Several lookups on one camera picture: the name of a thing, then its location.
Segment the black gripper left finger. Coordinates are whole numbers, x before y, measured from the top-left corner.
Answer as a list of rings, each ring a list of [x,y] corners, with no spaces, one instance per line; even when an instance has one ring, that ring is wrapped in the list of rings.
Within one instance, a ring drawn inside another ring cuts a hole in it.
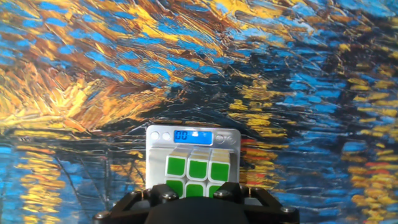
[[[141,224],[157,205],[178,200],[179,194],[167,184],[127,193],[110,210],[98,212],[93,224]]]

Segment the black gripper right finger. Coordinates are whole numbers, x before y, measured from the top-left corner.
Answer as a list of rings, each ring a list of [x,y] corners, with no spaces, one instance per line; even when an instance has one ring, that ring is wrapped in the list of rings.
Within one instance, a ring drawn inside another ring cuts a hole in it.
[[[249,223],[299,224],[300,212],[292,206],[282,205],[267,190],[226,182],[213,193],[213,198],[228,202],[234,208],[232,215],[241,215]]]

